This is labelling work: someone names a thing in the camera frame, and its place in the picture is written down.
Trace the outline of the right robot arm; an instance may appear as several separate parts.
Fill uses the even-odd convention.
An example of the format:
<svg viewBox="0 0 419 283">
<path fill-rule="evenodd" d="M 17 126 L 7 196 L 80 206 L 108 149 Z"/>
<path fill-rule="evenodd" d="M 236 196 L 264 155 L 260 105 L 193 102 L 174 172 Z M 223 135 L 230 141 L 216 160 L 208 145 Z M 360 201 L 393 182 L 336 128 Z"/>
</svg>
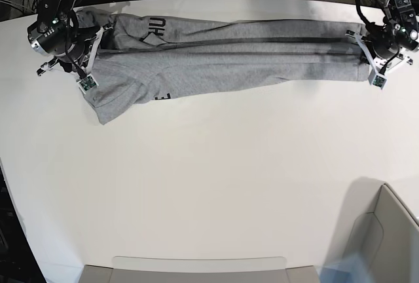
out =
<svg viewBox="0 0 419 283">
<path fill-rule="evenodd" d="M 37 20 L 27 28 L 31 48 L 52 59 L 37 70 L 37 75 L 60 64 L 66 72 L 75 72 L 81 79 L 91 72 L 93 44 L 101 39 L 103 28 L 81 28 L 74 10 L 82 0 L 39 0 Z"/>
</svg>

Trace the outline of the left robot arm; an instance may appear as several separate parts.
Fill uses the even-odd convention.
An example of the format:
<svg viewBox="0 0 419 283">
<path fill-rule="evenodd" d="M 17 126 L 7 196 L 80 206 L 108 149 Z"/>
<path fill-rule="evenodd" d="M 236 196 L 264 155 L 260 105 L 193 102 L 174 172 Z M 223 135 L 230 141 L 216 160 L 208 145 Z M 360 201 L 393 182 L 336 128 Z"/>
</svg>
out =
<svg viewBox="0 0 419 283">
<path fill-rule="evenodd" d="M 369 21 L 361 11 L 361 0 L 355 0 L 358 16 L 367 29 L 367 46 L 379 58 L 392 61 L 402 49 L 418 48 L 418 21 L 411 0 L 377 0 L 384 13 L 383 25 Z"/>
</svg>

